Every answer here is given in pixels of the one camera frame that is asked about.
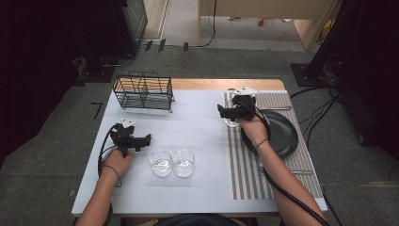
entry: black wire rack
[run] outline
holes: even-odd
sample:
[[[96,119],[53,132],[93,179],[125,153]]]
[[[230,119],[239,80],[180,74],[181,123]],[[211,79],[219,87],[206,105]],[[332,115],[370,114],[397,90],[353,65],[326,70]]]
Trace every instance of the black wire rack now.
[[[163,109],[172,113],[171,104],[175,99],[170,77],[161,77],[158,73],[129,72],[128,75],[118,76],[113,90],[123,109]]]

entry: gray striped placemat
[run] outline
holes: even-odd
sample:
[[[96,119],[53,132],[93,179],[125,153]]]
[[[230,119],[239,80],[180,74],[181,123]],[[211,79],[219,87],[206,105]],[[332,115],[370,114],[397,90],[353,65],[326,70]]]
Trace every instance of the gray striped placemat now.
[[[230,92],[224,93],[226,107],[231,107]],[[260,109],[291,104],[290,97],[286,91],[270,91],[256,94],[256,104]],[[276,111],[285,116],[296,128],[299,136],[299,143],[296,151],[283,162],[289,170],[310,170],[311,175],[296,174],[296,178],[310,191],[314,198],[323,198],[314,167],[311,162],[305,141],[301,135],[295,112],[291,110]],[[226,126],[228,132],[230,160],[230,182],[231,198],[235,200],[258,200],[273,199],[271,186],[260,172],[262,162],[260,158],[250,151],[241,139],[240,128]]]

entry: black plate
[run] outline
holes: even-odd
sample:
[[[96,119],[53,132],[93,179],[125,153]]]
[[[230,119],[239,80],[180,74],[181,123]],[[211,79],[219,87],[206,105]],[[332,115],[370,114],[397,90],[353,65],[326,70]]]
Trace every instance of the black plate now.
[[[295,127],[287,118],[275,111],[262,110],[262,113],[270,121],[270,144],[280,158],[288,157],[298,146],[298,133],[296,132]],[[241,129],[241,137],[247,147],[256,153],[251,141],[244,133],[244,129]]]

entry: floor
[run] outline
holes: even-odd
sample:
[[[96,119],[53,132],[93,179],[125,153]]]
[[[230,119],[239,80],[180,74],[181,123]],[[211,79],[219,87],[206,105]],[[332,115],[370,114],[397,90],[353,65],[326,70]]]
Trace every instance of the floor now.
[[[153,0],[145,0],[144,2],[149,23],[156,24],[147,27],[144,42],[166,39],[166,45],[183,46],[188,42],[189,46],[198,46],[198,0],[163,0],[155,3]],[[213,18],[202,17],[201,24],[201,44],[205,44],[212,36]],[[259,26],[257,18],[229,21],[226,17],[216,17],[215,41],[209,47],[305,51],[292,21],[267,19],[263,26]],[[310,51],[316,52],[318,47],[319,45],[315,43]]]

